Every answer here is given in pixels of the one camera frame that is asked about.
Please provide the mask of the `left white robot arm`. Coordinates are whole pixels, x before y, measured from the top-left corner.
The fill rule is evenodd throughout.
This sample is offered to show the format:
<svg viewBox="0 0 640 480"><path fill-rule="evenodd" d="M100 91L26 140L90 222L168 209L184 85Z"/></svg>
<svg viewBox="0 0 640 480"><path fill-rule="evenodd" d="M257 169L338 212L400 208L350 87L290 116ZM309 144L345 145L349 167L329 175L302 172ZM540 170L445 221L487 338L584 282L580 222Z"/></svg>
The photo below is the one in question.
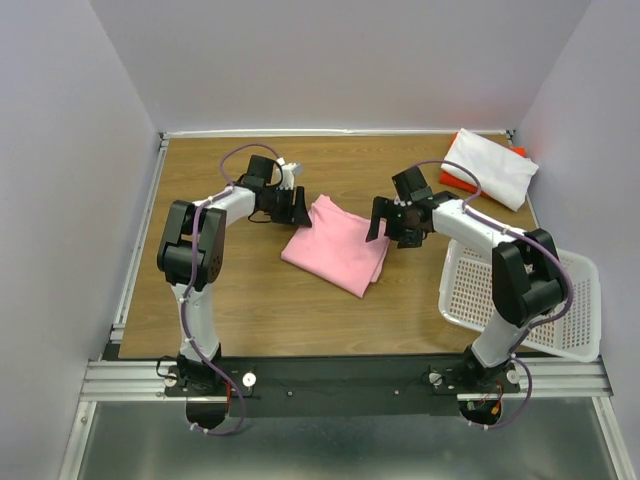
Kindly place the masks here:
<svg viewBox="0 0 640 480"><path fill-rule="evenodd" d="M223 190L195 202L174 201L156 262L175 297L181 331L176 366L163 376L169 388L218 393L229 385L215 361L221 341L214 325L213 285L223 265L226 230L260 212L269 222L309 228L303 167L282 157L253 155L247 170Z"/></svg>

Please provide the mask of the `pink t shirt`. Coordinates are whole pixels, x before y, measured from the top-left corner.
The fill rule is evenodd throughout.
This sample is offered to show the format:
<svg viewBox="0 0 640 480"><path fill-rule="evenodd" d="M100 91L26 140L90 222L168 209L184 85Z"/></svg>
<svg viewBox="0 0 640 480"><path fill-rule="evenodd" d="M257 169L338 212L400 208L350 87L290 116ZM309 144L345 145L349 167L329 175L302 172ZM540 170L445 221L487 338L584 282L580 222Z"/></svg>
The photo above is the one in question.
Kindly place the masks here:
<svg viewBox="0 0 640 480"><path fill-rule="evenodd" d="M329 196L312 203L310 228L301 227L281 253L281 259L362 298L378 281L390 240L380 233L368 242L370 221L349 213Z"/></svg>

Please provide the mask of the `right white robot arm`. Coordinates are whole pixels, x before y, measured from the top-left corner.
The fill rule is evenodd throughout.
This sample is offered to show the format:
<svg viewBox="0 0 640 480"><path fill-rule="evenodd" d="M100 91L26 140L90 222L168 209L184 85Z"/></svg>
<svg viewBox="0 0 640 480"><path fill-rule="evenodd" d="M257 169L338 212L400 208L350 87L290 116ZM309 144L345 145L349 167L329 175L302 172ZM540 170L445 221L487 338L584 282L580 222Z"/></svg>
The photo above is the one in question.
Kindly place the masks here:
<svg viewBox="0 0 640 480"><path fill-rule="evenodd" d="M571 279L547 231L515 229L473 209L468 199L434 192L419 166L396 174L392 183L395 198L372 202L367 241L385 236L400 248L417 248L437 233L490 262L494 313L449 377L469 391L483 391L507 369L532 329L570 308Z"/></svg>

